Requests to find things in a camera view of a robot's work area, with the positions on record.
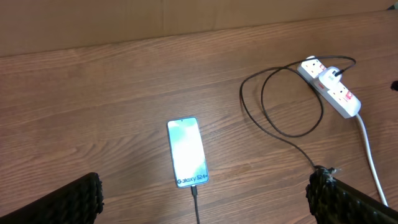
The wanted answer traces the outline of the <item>blue Galaxy smartphone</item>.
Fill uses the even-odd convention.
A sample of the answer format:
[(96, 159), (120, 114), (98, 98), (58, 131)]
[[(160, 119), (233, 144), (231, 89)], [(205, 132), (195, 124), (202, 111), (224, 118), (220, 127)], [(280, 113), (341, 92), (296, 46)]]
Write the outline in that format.
[(167, 122), (170, 153), (178, 188), (209, 181), (205, 152), (198, 120), (195, 117)]

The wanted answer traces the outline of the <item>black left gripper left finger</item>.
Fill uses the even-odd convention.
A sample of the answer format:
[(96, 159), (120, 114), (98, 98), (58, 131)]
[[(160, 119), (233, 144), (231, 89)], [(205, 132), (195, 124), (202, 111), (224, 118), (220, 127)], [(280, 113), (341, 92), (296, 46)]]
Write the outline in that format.
[(90, 172), (1, 217), (1, 223), (93, 224), (104, 208), (102, 181)]

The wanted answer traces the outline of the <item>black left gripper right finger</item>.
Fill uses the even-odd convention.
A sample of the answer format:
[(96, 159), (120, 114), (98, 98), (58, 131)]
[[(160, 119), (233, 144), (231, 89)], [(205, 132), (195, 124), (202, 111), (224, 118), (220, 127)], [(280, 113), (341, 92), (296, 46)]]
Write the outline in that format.
[(397, 224), (397, 211), (333, 177), (335, 169), (316, 166), (306, 186), (317, 223)]

